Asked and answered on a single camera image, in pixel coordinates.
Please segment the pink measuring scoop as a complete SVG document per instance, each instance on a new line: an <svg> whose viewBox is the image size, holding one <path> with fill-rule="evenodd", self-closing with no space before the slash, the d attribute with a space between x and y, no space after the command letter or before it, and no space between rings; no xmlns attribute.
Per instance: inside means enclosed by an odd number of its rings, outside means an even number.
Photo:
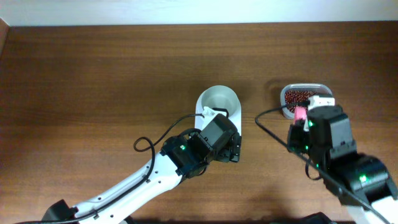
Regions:
<svg viewBox="0 0 398 224"><path fill-rule="evenodd" d="M307 109L303 106L296 106L294 110L294 122L305 121L307 119Z"/></svg>

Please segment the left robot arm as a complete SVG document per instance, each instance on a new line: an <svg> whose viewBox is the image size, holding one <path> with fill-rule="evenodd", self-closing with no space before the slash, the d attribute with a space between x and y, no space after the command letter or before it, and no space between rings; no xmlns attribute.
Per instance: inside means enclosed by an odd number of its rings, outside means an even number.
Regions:
<svg viewBox="0 0 398 224"><path fill-rule="evenodd" d="M87 201L69 207L60 200L47 209L41 223L121 223L154 197L184 180L206 172L213 161L238 162L241 152L241 113L201 113L203 127L176 136L162 135L155 152L149 142L150 161L122 182Z"/></svg>

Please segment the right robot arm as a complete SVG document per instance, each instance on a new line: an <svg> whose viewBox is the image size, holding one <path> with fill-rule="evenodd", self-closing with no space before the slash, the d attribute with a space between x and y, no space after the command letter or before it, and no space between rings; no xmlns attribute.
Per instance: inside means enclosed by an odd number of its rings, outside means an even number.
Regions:
<svg viewBox="0 0 398 224"><path fill-rule="evenodd" d="M288 145L321 170L325 187L355 223L397 223L397 186L378 158L357 151L342 107L299 113L290 125Z"/></svg>

